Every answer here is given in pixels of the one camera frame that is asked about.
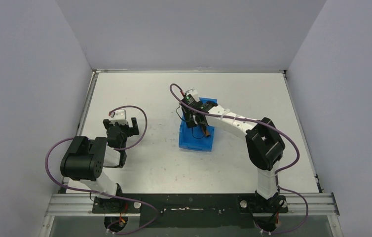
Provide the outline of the orange black screwdriver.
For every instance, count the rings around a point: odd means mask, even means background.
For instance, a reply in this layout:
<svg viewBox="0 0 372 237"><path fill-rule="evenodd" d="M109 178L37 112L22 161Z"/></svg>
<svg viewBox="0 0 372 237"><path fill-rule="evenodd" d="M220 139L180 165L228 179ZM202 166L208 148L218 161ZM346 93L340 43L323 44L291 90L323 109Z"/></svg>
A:
<svg viewBox="0 0 372 237"><path fill-rule="evenodd" d="M208 130L208 125L207 124L205 124L205 123L200 123L199 124L199 127L200 127L200 129L201 129L201 131L202 131L202 133L203 133L203 137L210 137L210 132L209 132L209 130Z"/></svg>

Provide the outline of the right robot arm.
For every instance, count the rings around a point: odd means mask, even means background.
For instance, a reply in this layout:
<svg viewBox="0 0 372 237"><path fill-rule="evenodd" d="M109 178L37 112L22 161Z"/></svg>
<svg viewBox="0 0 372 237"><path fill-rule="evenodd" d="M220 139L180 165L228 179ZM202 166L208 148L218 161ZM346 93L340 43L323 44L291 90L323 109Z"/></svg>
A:
<svg viewBox="0 0 372 237"><path fill-rule="evenodd" d="M274 206L274 196L279 192L276 170L283 157L285 143L278 132L258 123L250 122L225 109L215 102L195 103L196 110L203 115L182 105L182 111L188 126L211 126L227 131L246 142L249 159L258 169L257 196L255 206L266 212Z"/></svg>

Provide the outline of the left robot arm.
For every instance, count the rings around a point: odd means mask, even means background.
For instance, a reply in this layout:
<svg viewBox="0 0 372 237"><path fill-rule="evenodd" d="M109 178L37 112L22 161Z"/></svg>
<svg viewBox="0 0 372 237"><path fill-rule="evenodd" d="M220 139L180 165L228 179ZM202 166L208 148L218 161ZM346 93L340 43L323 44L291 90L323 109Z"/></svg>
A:
<svg viewBox="0 0 372 237"><path fill-rule="evenodd" d="M105 119L105 137L89 139L86 136L73 138L62 158L60 172L64 177L80 181L89 190L97 191L104 198L104 207L111 213L123 207L121 186L112 181L103 168L123 168L126 159L127 139L139 135L137 119L131 118L131 125L125 118Z"/></svg>

